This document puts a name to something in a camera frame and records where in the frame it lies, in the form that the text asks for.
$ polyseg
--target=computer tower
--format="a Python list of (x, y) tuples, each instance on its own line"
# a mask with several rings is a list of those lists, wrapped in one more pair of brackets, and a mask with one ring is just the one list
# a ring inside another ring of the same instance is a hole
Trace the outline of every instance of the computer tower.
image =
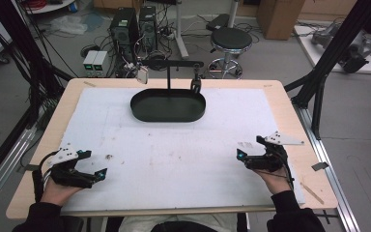
[(118, 62), (123, 60), (136, 64), (134, 44), (139, 40), (139, 33), (135, 8), (117, 9), (109, 29)]
[(143, 51), (157, 50), (157, 18), (156, 7), (143, 6), (138, 17), (141, 47)]

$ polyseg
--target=oval tray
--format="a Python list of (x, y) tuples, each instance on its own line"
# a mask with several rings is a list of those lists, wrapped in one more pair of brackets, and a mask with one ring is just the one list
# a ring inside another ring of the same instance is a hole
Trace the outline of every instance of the oval tray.
[(146, 89), (131, 98), (135, 118), (143, 122), (194, 122), (206, 110), (201, 94), (187, 89)]

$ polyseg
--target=gray floor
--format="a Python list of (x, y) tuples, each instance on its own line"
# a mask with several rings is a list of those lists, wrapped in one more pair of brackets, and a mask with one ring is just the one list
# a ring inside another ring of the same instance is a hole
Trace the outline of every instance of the gray floor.
[[(75, 15), (87, 17), (89, 15), (87, 13), (90, 12), (89, 4)], [(69, 13), (58, 11), (39, 15), (37, 19), (42, 27), (47, 27), (46, 24), (52, 18), (64, 14)], [(184, 28), (200, 20), (199, 17), (185, 16)], [(256, 25), (254, 18), (238, 18), (237, 22)], [(102, 24), (92, 25), (91, 31), (86, 32), (84, 36), (54, 33), (48, 38), (74, 72), (84, 76), (80, 49), (92, 44), (97, 36), (106, 36), (109, 23), (110, 20), (104, 16)], [(189, 32), (209, 34), (209, 31), (196, 30), (204, 27), (204, 23), (195, 23)], [(254, 44), (239, 58), (244, 68), (244, 79), (277, 79), (283, 84), (288, 84), (311, 71), (312, 66), (297, 38), (293, 37), (288, 41), (268, 41), (263, 39), (261, 33), (253, 32), (253, 34), (259, 37), (260, 42)], [(209, 38), (184, 37), (184, 40), (190, 60), (200, 60), (209, 64), (214, 58), (222, 56), (219, 52), (208, 52), (211, 49)], [(179, 59), (175, 43), (172, 43), (172, 47), (174, 51), (171, 59)], [(55, 66), (71, 74), (52, 49), (49, 50), (49, 54)], [(173, 77), (192, 77), (192, 72), (188, 69), (180, 69), (178, 72), (173, 70), (172, 74)], [(164, 72), (151, 73), (151, 78), (162, 76), (165, 76)], [(292, 97), (296, 92), (292, 91), (288, 94)], [(20, 76), (14, 63), (0, 64), (0, 145), (27, 108), (27, 96), (28, 85)], [(323, 105), (321, 136), (360, 231), (371, 231), (371, 74), (333, 72), (329, 75)], [(25, 162), (31, 154), (26, 155)], [(14, 172), (0, 190), (0, 231), (11, 231), (16, 224), (20, 223), (20, 221), (7, 219), (5, 212), (21, 176), (22, 174)], [(250, 214), (252, 231), (265, 232), (266, 221), (271, 216), (272, 213)], [(99, 229), (99, 221), (99, 218), (95, 218), (94, 231)], [(329, 223), (324, 218), (321, 218), (321, 221), (327, 231), (343, 231), (337, 218), (330, 218)]]

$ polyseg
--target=wire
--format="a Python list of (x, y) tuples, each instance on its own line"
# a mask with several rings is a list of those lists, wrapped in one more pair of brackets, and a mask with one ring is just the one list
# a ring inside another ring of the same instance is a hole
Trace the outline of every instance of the wire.
[(243, 23), (236, 24), (235, 28), (243, 30), (244, 32), (248, 33), (251, 37), (255, 38), (256, 41), (253, 41), (252, 42), (253, 44), (256, 44), (256, 43), (260, 42), (260, 38), (252, 33), (252, 32), (262, 33), (262, 30), (261, 30), (260, 27), (254, 27), (249, 23), (243, 22)]
[(23, 165), (23, 158), (25, 157), (26, 153), (28, 153), (33, 147), (35, 147), (36, 144), (38, 144), (38, 142), (41, 140), (43, 136), (43, 133), (41, 134), (41, 136), (32, 144), (32, 146), (28, 147), (24, 152), (23, 154), (20, 156), (20, 159), (19, 159), (19, 164), (21, 167), (25, 167), (25, 165)]
[(326, 28), (327, 27), (327, 26), (324, 26), (324, 25), (321, 25), (321, 24), (317, 24), (317, 23), (306, 23), (306, 22), (300, 22), (300, 21), (297, 21), (297, 25), (309, 27), (311, 29), (311, 31), (309, 33), (297, 34), (294, 37), (307, 37), (309, 35), (313, 35), (315, 32), (321, 30), (322, 28)]
[(164, 19), (166, 20), (166, 24), (168, 24), (167, 11), (168, 11), (168, 8), (171, 7), (171, 5), (162, 4), (162, 7), (163, 7), (163, 9), (162, 9), (161, 11), (157, 12), (157, 16), (159, 16), (159, 14), (160, 14), (161, 12), (164, 12), (164, 15), (163, 15), (161, 21), (159, 22), (157, 28), (159, 28), (159, 27), (161, 26), (161, 23), (162, 23), (162, 21), (163, 21)]
[(194, 24), (196, 24), (196, 23), (204, 23), (204, 21), (195, 21), (195, 22), (193, 22), (193, 23), (191, 23), (182, 33), (184, 33), (184, 32), (186, 32), (186, 31), (188, 31), (188, 29), (192, 26), (192, 25), (194, 25)]
[(141, 40), (143, 40), (143, 38), (144, 38), (144, 36), (145, 36), (145, 34), (140, 38), (140, 39), (138, 39), (135, 43), (134, 43), (134, 46), (133, 46), (133, 50), (134, 50), (134, 55), (135, 55), (135, 57), (137, 58), (138, 57), (138, 54), (137, 54), (137, 51), (136, 51), (136, 46), (137, 45), (140, 45), (140, 41)]
[(209, 23), (209, 21), (207, 19), (205, 19), (203, 16), (201, 15), (197, 15), (198, 17), (200, 17), (201, 19), (203, 19), (205, 22)]
[(68, 67), (68, 69), (76, 76), (76, 77), (79, 77), (72, 69), (71, 67), (68, 65), (68, 63), (66, 63), (66, 61), (63, 59), (63, 57), (59, 54), (59, 52), (55, 49), (55, 47), (52, 45), (52, 43), (47, 39), (46, 36), (43, 36), (44, 39), (50, 44), (50, 46), (53, 48), (53, 50), (56, 52), (56, 54), (59, 56), (59, 58), (63, 61), (63, 63), (65, 63), (66, 67)]
[(199, 45), (197, 45), (197, 44), (195, 44), (195, 43), (185, 43), (185, 44), (196, 46), (198, 49), (201, 49), (201, 50), (203, 50), (203, 51), (205, 51), (205, 52), (211, 53), (209, 50), (204, 49), (203, 47), (201, 47), (201, 46), (199, 46)]
[(56, 152), (51, 152), (50, 154), (44, 156), (44, 158), (41, 160), (41, 162), (39, 163), (39, 170), (42, 170), (42, 166), (44, 164), (44, 162), (49, 158), (49, 157), (53, 157), (54, 155), (56, 155), (58, 152), (60, 151), (60, 149)]

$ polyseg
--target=stool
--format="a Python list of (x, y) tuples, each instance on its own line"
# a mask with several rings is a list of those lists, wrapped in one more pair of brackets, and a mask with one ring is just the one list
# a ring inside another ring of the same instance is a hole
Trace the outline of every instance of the stool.
[(225, 56), (210, 63), (208, 66), (210, 76), (223, 79), (230, 74), (240, 79), (243, 76), (243, 67), (237, 61), (231, 60), (231, 55), (240, 55), (248, 51), (252, 45), (251, 36), (237, 28), (222, 27), (213, 31), (211, 44), (215, 50), (224, 52)]

